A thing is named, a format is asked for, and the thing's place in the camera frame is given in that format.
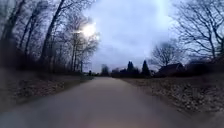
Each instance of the house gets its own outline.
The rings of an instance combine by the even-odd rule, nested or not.
[[[156,73],[157,77],[166,77],[173,76],[177,73],[183,72],[185,70],[184,66],[181,63],[170,64],[160,68],[159,72]]]

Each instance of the paved path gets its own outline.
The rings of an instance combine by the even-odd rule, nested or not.
[[[185,116],[128,83],[96,78],[4,113],[0,128],[194,127]]]

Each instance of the roof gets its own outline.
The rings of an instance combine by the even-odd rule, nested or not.
[[[170,64],[170,65],[161,67],[161,69],[159,71],[161,72],[161,71],[166,71],[166,70],[177,70],[178,68],[183,68],[183,67],[184,66],[181,63]]]

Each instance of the evergreen tree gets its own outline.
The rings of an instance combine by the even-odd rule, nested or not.
[[[142,75],[144,75],[144,76],[151,75],[146,60],[143,62],[143,65],[142,65]]]
[[[134,77],[134,78],[140,78],[141,77],[141,73],[140,73],[138,68],[134,68],[133,73],[132,73],[132,77]]]
[[[109,68],[107,65],[102,66],[101,76],[109,76]]]
[[[127,76],[128,77],[133,77],[133,73],[134,73],[134,65],[131,61],[128,62],[128,68],[127,68]]]
[[[131,61],[128,62],[128,69],[127,72],[131,73],[134,70],[134,65]]]

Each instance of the ground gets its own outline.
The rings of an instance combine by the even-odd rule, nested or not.
[[[4,128],[195,128],[194,123],[124,81],[95,78],[0,116]]]
[[[123,79],[159,97],[181,113],[202,122],[217,120],[224,110],[224,74],[188,78]]]
[[[0,127],[222,128],[224,114],[221,110],[211,111],[215,114],[208,115],[204,111],[208,110],[205,107],[206,109],[200,111],[202,113],[200,116],[189,116],[186,112],[196,112],[196,109],[184,109],[182,105],[170,104],[189,103],[186,100],[189,100],[192,94],[188,93],[195,88],[204,89],[205,94],[209,94],[209,97],[213,98],[214,88],[217,91],[214,94],[222,92],[221,77],[222,74],[178,79],[125,79],[132,84],[113,78],[95,78],[79,86],[71,85],[72,88],[67,91],[45,96],[2,113]],[[215,87],[205,86],[205,88],[202,86],[201,88],[197,84],[208,84]],[[185,95],[185,92],[188,92],[187,96],[178,98],[179,94]],[[197,96],[191,98],[193,104],[195,104],[195,97]],[[177,111],[178,108],[186,110],[185,113]]]
[[[89,78],[0,69],[0,113],[53,95]]]

